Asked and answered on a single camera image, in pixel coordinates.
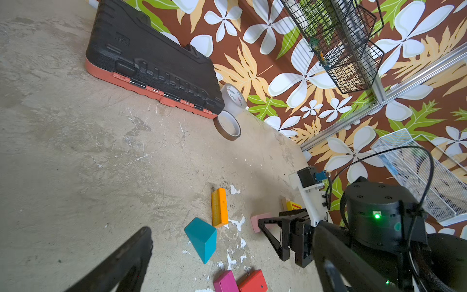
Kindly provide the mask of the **yellow red striped block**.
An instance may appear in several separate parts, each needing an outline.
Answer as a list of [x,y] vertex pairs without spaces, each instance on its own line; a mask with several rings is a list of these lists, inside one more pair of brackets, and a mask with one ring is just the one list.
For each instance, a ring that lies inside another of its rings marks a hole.
[[282,198],[282,206],[284,211],[300,210],[302,206],[293,201],[290,201],[288,198]]

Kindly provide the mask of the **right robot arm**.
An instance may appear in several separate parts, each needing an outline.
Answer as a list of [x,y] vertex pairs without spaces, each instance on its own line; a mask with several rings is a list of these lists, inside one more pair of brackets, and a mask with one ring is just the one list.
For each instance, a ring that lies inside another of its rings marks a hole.
[[315,264],[326,292],[464,292],[467,242],[429,234],[424,210],[402,186],[359,178],[341,198],[347,222],[312,222],[306,210],[259,220],[281,260]]

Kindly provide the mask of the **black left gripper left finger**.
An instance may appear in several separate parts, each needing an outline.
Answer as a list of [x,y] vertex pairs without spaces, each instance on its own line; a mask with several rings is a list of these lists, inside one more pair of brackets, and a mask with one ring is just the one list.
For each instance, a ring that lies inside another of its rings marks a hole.
[[67,290],[139,292],[152,256],[152,230],[144,226]]

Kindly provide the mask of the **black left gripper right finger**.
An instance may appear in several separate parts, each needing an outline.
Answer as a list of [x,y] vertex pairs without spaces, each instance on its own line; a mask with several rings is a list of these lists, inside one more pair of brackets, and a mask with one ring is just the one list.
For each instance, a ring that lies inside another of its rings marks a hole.
[[323,291],[397,292],[385,278],[323,226],[314,229],[313,257]]

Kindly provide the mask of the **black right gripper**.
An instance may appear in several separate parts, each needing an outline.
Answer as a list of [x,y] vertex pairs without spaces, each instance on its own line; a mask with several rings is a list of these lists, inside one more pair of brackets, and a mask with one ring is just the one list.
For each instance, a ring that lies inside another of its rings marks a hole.
[[[260,231],[266,236],[280,260],[289,260],[290,252],[293,251],[296,265],[301,268],[307,267],[314,260],[314,227],[310,216],[305,209],[283,211],[279,215],[280,217],[259,219]],[[281,229],[279,240],[268,229],[269,225]]]

